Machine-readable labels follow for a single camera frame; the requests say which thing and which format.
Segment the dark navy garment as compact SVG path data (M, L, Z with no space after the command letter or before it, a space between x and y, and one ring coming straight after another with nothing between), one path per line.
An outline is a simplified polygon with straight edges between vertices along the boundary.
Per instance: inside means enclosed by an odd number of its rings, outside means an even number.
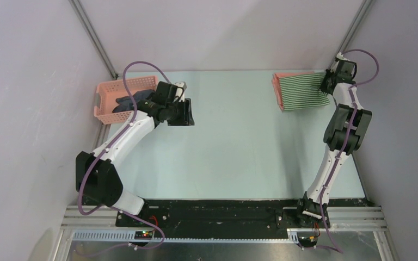
M148 90L141 90L137 91L133 94L134 100L138 103L141 100L145 100L149 98L155 91L148 89ZM119 97L115 99L117 106L112 110L112 113L120 113L124 111L131 111L134 110L134 106L130 96Z

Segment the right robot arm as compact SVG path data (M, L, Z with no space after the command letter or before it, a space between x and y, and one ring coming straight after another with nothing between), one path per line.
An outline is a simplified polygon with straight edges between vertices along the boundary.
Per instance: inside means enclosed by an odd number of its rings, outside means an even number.
M325 130L325 154L317 176L298 202L295 221L309 227L323 221L331 187L340 168L358 150L366 135L372 112L364 109L357 97L354 77L357 65L346 58L336 58L319 89L332 95L336 109Z

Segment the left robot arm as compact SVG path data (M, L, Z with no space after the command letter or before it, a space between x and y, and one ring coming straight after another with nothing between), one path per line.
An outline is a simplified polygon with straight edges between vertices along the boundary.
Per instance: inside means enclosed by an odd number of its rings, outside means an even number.
M80 197L128 212L136 226L148 224L150 211L143 207L144 199L124 188L118 167L159 124L194 125L186 89L185 82L158 82L147 98L133 101L133 112L112 137L92 152L82 151L77 155L75 181Z

